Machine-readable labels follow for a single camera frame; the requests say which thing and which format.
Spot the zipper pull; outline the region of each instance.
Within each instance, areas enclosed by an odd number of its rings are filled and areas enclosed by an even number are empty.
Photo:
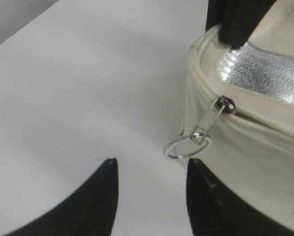
[[[194,130],[189,135],[182,136],[178,140],[168,144],[167,147],[164,149],[164,155],[166,157],[173,158],[173,159],[183,159],[183,158],[196,155],[197,153],[206,149],[211,143],[211,138],[208,136],[208,132],[216,123],[220,115],[222,113],[234,114],[235,112],[236,112],[235,103],[231,99],[225,96],[219,96],[212,103],[212,105],[210,106],[210,109],[204,114],[204,116],[201,118],[199,124],[196,125]],[[182,155],[170,154],[170,151],[173,148],[175,148],[175,146],[189,139],[196,145],[200,146],[196,151],[193,151],[188,154],[182,154]]]

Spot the white table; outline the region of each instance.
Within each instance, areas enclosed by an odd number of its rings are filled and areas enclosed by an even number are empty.
[[[162,155],[184,109],[207,1],[61,0],[0,46],[0,235],[119,163],[113,235],[191,235],[185,173]]]

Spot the silver lining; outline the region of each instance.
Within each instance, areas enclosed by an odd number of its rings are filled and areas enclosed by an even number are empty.
[[[294,106],[294,58],[268,53],[246,43],[220,61],[223,81]]]

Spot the silver key ring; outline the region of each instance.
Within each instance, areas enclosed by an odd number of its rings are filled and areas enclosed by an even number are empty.
[[[188,158],[190,156],[194,156],[197,153],[203,151],[204,149],[206,149],[210,144],[211,144],[211,138],[205,134],[205,133],[196,133],[195,131],[198,129],[198,127],[196,127],[193,132],[191,132],[189,135],[187,136],[182,136],[179,139],[175,140],[172,143],[169,143],[166,148],[164,149],[164,155],[165,157],[169,157],[172,159],[184,159],[184,158]],[[180,144],[183,141],[187,141],[187,140],[192,140],[195,144],[200,145],[200,148],[198,148],[197,150],[187,153],[187,154],[182,154],[182,155],[172,155],[170,154],[170,151],[172,149],[174,149],[175,146],[177,146],[178,144]]]

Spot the white handbag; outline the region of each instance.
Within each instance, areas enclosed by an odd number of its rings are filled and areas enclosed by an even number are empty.
[[[253,207],[294,230],[294,0],[279,0],[240,49],[216,26],[189,54],[179,139],[165,155],[200,158]]]

